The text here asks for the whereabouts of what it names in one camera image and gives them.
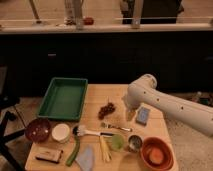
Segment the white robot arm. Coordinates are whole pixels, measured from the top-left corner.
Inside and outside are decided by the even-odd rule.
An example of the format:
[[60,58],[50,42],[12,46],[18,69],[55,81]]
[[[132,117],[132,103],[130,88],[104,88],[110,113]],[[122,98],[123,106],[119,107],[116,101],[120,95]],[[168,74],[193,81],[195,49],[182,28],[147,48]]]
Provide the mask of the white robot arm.
[[146,103],[206,136],[213,137],[213,107],[162,93],[156,87],[157,80],[151,74],[144,74],[131,82],[123,97],[126,109],[134,111],[141,103]]

